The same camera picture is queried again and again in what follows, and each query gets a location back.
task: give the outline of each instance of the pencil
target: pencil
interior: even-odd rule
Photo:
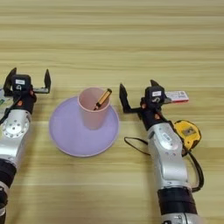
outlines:
[[[112,94],[112,90],[108,88],[107,91],[103,93],[99,101],[95,104],[94,110],[99,109],[101,105],[109,98],[111,94]]]

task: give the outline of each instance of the black wire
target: black wire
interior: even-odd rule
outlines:
[[[131,146],[132,148],[136,149],[137,151],[142,152],[142,153],[145,154],[145,155],[148,155],[148,156],[150,155],[150,153],[147,153],[147,152],[145,152],[145,151],[139,150],[136,146],[134,146],[132,143],[130,143],[127,139],[137,140],[137,141],[140,141],[140,142],[142,142],[143,144],[146,144],[146,145],[148,145],[148,142],[146,142],[146,141],[144,141],[143,139],[138,138],[138,137],[127,137],[127,136],[126,136],[126,137],[124,138],[124,142],[125,142],[126,144],[128,144],[129,146]],[[187,150],[185,147],[184,147],[184,150],[185,150],[185,155],[189,155],[190,158],[192,159],[193,164],[194,164],[194,166],[195,166],[195,168],[196,168],[196,171],[197,171],[197,173],[198,173],[199,185],[196,186],[196,187],[194,187],[194,188],[192,189],[192,192],[193,192],[193,193],[196,193],[196,192],[198,192],[198,191],[204,186],[204,184],[205,184],[204,173],[203,173],[203,171],[202,171],[202,168],[201,168],[201,166],[200,166],[200,163],[198,162],[198,160],[196,159],[196,157],[191,153],[191,151],[190,151],[190,150]]]
[[[6,110],[4,113],[3,117],[0,120],[0,125],[4,123],[4,121],[7,119],[9,113],[13,110],[13,108],[18,104],[18,102],[21,100],[22,95],[20,95],[16,101],[13,102],[13,104]]]
[[[187,220],[187,217],[186,217],[185,213],[184,213],[184,216],[185,216],[185,224],[188,224],[188,220]]]
[[[192,159],[192,161],[194,163],[194,166],[196,168],[196,171],[198,173],[199,185],[192,189],[192,192],[196,193],[204,186],[204,184],[205,184],[205,177],[204,177],[204,173],[202,171],[202,168],[200,166],[200,163],[198,162],[196,157],[189,150],[187,151],[187,154],[189,154],[189,156],[191,157],[191,159]]]
[[[142,152],[142,153],[145,154],[145,155],[148,155],[148,156],[150,155],[150,153],[148,153],[148,152],[139,150],[135,145],[133,145],[132,143],[130,143],[127,139],[138,140],[138,141],[140,141],[140,142],[142,142],[143,144],[146,144],[146,145],[148,145],[148,142],[146,142],[146,141],[144,141],[143,139],[138,138],[138,137],[128,137],[128,136],[126,136],[126,137],[124,138],[124,142],[125,142],[126,144],[128,144],[129,146],[131,146],[132,148],[136,149],[137,151]]]

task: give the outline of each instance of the pink cup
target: pink cup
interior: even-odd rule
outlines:
[[[109,99],[99,109],[94,110],[95,104],[101,98],[104,91],[98,87],[90,87],[83,90],[79,97],[80,114],[84,125],[90,130],[98,130],[107,116]]]

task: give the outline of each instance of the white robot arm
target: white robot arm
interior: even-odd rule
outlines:
[[[25,141],[31,130],[32,110],[36,93],[50,93],[51,78],[45,74],[45,87],[32,87],[31,77],[11,70],[4,84],[4,95],[13,97],[13,105],[6,109],[0,137],[0,224],[4,224],[9,190],[25,154]]]
[[[140,108],[131,108],[127,96],[121,84],[123,112],[138,113],[148,131],[149,153],[155,171],[162,224],[202,224],[182,158],[183,143],[172,124],[161,113],[166,100],[165,90],[152,80],[151,87],[145,89]]]

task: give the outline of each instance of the white sticker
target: white sticker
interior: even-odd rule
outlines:
[[[16,84],[24,85],[25,81],[24,80],[16,80]]]
[[[185,91],[165,92],[165,95],[171,99],[172,102],[188,102],[189,97]]]
[[[168,142],[170,142],[170,141],[172,140],[166,133],[163,133],[163,137],[164,137]]]
[[[152,96],[161,96],[162,92],[161,91],[157,91],[157,92],[153,92]]]

